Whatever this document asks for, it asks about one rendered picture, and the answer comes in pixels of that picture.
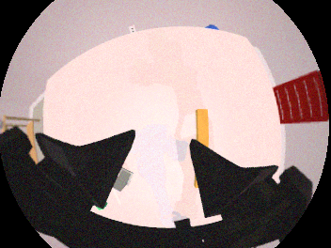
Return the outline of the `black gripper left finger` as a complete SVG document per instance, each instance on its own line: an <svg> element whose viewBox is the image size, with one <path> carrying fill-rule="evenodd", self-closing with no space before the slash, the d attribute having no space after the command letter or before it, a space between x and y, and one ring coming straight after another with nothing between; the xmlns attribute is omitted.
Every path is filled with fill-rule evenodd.
<svg viewBox="0 0 331 248"><path fill-rule="evenodd" d="M135 131L120 132L79 147L41 132L34 136L42 155L71 173L94 207L104 208L121 166L132 149Z"/></svg>

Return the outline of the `orange bar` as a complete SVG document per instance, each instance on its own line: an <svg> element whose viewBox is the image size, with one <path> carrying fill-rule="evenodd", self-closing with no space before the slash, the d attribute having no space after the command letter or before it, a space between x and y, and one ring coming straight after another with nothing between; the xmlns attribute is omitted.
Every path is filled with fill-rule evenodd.
<svg viewBox="0 0 331 248"><path fill-rule="evenodd" d="M208 146L208 136L210 136L210 121L208 121L208 109L196 109L196 139ZM195 176L195 188L198 188Z"/></svg>

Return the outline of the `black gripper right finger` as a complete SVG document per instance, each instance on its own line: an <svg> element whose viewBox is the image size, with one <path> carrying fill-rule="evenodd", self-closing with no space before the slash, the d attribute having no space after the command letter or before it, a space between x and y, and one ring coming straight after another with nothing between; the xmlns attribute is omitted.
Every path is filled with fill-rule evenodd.
<svg viewBox="0 0 331 248"><path fill-rule="evenodd" d="M195 168L204 218L219 215L219 210L247 192L255 181L270 179L279 169L273 164L242 168L193 138L189 144L189 154Z"/></svg>

